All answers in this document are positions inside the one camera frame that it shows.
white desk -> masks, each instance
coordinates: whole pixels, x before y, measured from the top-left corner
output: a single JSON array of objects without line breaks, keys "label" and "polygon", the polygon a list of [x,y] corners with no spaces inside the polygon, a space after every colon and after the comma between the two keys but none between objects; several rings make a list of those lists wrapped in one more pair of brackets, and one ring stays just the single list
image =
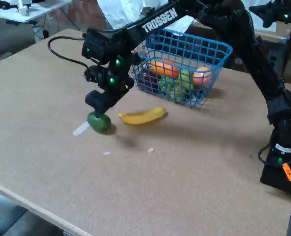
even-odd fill
[{"label": "white desk", "polygon": [[28,23],[32,20],[35,21],[35,25],[37,27],[33,27],[32,29],[34,32],[35,41],[38,42],[43,38],[43,17],[56,9],[71,4],[71,1],[72,0],[47,0],[45,2],[35,3],[32,4],[32,7],[29,8],[26,16],[21,15],[16,8],[9,10],[0,9],[0,18],[21,23]]},{"label": "white desk", "polygon": [[32,4],[26,16],[22,16],[16,8],[9,10],[0,9],[0,18],[7,20],[28,23],[31,20],[37,20],[48,13],[69,5],[71,0],[47,0],[41,3]]}]

black cable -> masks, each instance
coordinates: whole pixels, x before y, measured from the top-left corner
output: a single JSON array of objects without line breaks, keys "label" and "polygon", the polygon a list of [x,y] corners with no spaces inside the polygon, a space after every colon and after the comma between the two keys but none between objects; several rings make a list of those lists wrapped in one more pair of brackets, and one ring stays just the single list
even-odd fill
[{"label": "black cable", "polygon": [[51,43],[54,41],[54,40],[57,40],[57,39],[69,39],[69,40],[77,40],[77,41],[83,41],[84,38],[74,38],[74,37],[68,37],[68,36],[57,36],[57,37],[54,37],[54,38],[51,38],[48,43],[47,43],[47,47],[49,49],[49,51],[51,53],[53,53],[54,55],[56,55],[57,57],[61,58],[61,59],[64,59],[64,60],[67,60],[67,61],[70,61],[70,62],[73,62],[73,63],[76,63],[76,64],[79,64],[79,65],[82,65],[84,66],[87,70],[89,70],[89,67],[80,62],[80,61],[77,61],[77,60],[73,60],[73,59],[70,59],[70,58],[67,58],[63,55],[60,55],[59,53],[55,52],[52,48],[51,48]]},{"label": "black cable", "polygon": [[265,161],[265,160],[263,160],[262,158],[261,158],[261,154],[268,148],[268,147],[270,147],[271,146],[271,139],[269,140],[269,143],[267,144],[267,145],[265,145],[263,148],[261,148],[260,150],[259,150],[259,152],[258,152],[258,155],[257,155],[257,157],[258,157],[258,159],[263,163],[263,164],[265,164],[265,165],[267,165],[267,166],[272,166],[272,167],[275,167],[275,168],[281,168],[282,167],[282,164],[288,164],[288,165],[291,165],[291,160],[290,160],[290,162],[284,162],[284,163],[282,163],[282,164],[280,164],[280,165],[276,165],[276,164],[272,164],[272,163],[270,163],[270,162],[267,162],[267,161]]},{"label": "black cable", "polygon": [[64,10],[63,9],[60,9],[62,12],[63,12],[63,14],[68,18],[68,20],[77,28],[77,30],[78,31],[80,31],[81,32],[81,30],[79,29],[79,27],[70,19],[70,17],[68,16],[68,14],[67,13],[65,13],[64,12]]}]

tabletop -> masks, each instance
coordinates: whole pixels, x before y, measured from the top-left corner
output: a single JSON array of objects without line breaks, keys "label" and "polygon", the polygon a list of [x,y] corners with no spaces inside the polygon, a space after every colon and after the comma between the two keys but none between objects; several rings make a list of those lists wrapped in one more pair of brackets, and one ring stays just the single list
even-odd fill
[{"label": "tabletop", "polygon": [[71,1],[72,0],[46,0],[45,2],[35,3],[28,9],[28,14],[26,16],[21,15],[16,8],[11,8],[9,10],[0,9],[0,18],[26,23],[44,16],[55,9],[69,5]]},{"label": "tabletop", "polygon": [[[272,127],[249,74],[222,69],[193,110],[133,88],[107,112],[113,133],[74,136],[97,86],[47,41],[0,61],[0,193],[75,236],[286,234],[291,196],[259,182]],[[90,64],[81,46],[52,44]],[[168,115],[148,125],[117,116],[157,106]]]}]

banana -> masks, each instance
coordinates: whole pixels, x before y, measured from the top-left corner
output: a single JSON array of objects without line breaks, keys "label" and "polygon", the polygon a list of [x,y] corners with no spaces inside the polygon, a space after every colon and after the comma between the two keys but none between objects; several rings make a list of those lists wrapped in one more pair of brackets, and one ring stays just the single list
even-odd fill
[{"label": "banana", "polygon": [[157,107],[152,110],[137,113],[118,113],[118,116],[127,124],[145,124],[164,116],[166,109]]}]

green apple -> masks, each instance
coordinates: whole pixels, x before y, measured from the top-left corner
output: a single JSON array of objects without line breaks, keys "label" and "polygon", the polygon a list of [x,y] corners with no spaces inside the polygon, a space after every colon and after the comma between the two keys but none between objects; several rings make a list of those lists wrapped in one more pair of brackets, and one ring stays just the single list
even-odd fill
[{"label": "green apple", "polygon": [[183,88],[186,88],[188,90],[193,90],[194,89],[194,84],[193,83],[183,82],[182,86],[183,86]]},{"label": "green apple", "polygon": [[166,82],[165,81],[163,81],[163,80],[160,80],[159,81],[159,86],[160,87],[164,87],[166,85]]},{"label": "green apple", "polygon": [[182,69],[178,78],[180,80],[182,80],[183,82],[192,82],[193,80],[193,73],[190,72],[189,70],[185,70],[185,69]]},{"label": "green apple", "polygon": [[166,87],[161,87],[161,92],[166,92]]}]

